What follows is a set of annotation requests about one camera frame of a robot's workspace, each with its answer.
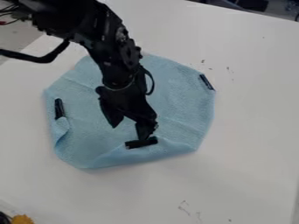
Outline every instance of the black cable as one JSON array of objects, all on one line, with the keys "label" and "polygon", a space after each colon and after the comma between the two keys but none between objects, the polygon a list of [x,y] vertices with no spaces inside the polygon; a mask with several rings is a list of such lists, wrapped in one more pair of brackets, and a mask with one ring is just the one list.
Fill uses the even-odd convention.
[{"label": "black cable", "polygon": [[18,18],[18,19],[15,19],[15,20],[13,20],[13,21],[11,21],[11,22],[9,22],[9,23],[6,23],[6,24],[0,24],[0,26],[3,26],[3,25],[11,25],[11,24],[16,23],[18,20],[20,20],[20,19],[19,19],[19,18]]},{"label": "black cable", "polygon": [[58,45],[53,51],[49,52],[47,55],[43,57],[35,57],[32,55],[28,55],[20,52],[13,52],[4,49],[0,49],[0,55],[3,55],[8,58],[16,59],[16,60],[26,60],[30,62],[45,64],[53,62],[57,56],[65,51],[65,49],[69,46],[70,42],[68,39],[64,39],[64,41]]},{"label": "black cable", "polygon": [[11,15],[11,14],[12,14],[11,12],[8,12],[8,13],[1,14],[1,15],[0,15],[0,18],[1,18],[1,17],[4,17],[4,16]]},{"label": "black cable", "polygon": [[5,12],[13,12],[14,10],[16,10],[18,8],[17,5],[11,5],[11,6],[7,6],[3,9],[0,10],[0,13],[5,13]]}]

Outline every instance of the black clip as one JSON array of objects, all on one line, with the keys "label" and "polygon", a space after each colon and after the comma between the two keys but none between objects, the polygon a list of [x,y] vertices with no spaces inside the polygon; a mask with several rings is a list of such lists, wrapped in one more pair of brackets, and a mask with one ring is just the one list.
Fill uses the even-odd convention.
[{"label": "black clip", "polygon": [[132,150],[132,149],[141,148],[144,146],[149,146],[157,143],[158,143],[157,138],[155,136],[152,136],[147,140],[130,141],[130,142],[126,142],[125,144],[128,150]]},{"label": "black clip", "polygon": [[55,120],[58,120],[63,116],[66,116],[66,113],[63,107],[63,101],[61,101],[61,99],[59,98],[55,100]]}]

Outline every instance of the cable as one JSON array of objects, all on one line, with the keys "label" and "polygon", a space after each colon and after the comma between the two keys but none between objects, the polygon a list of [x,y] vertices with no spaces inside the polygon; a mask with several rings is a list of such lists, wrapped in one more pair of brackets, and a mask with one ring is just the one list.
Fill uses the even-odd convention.
[{"label": "cable", "polygon": [[3,8],[3,9],[1,9],[1,10],[0,10],[0,13],[13,12],[13,11],[16,10],[17,8],[18,8],[17,5],[12,4],[12,5],[10,5],[10,6],[7,6],[7,7]]},{"label": "cable", "polygon": [[11,15],[11,14],[12,14],[11,12],[8,12],[8,13],[1,14],[1,15],[0,15],[0,18],[1,18],[1,17],[4,17],[4,16]]},{"label": "cable", "polygon": [[13,20],[13,21],[11,21],[11,22],[9,22],[9,23],[0,23],[0,26],[1,25],[11,25],[11,24],[14,24],[14,23],[16,23],[18,20],[20,20],[19,18],[18,19],[15,19],[15,20]]}]

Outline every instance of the light blue cloth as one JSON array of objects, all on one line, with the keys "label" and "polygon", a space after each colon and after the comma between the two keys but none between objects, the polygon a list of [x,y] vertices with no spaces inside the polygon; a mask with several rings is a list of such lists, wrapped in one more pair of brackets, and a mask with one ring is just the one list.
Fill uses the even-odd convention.
[{"label": "light blue cloth", "polygon": [[[200,79],[201,73],[174,61],[146,54],[142,64],[156,82],[155,92],[147,100],[158,114],[159,128],[154,135],[159,143],[125,148],[125,142],[137,140],[135,122],[125,117],[112,129],[94,91],[101,85],[101,72],[90,57],[85,57],[45,91],[52,142],[59,158],[81,169],[100,168],[198,149],[214,116],[215,91]],[[56,121],[57,98],[64,103],[66,117]]]}]

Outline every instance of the white table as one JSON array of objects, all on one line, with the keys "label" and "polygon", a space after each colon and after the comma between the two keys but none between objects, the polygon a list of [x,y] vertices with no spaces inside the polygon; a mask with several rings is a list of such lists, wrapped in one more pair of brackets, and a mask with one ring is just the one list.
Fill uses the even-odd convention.
[{"label": "white table", "polygon": [[[145,51],[206,74],[217,89],[207,138],[188,156],[76,170],[53,153],[42,92],[86,52],[72,45],[50,65],[9,60],[0,66],[0,199],[52,224],[290,223],[299,24],[177,0],[110,6]],[[24,52],[59,42],[43,36]]]}]

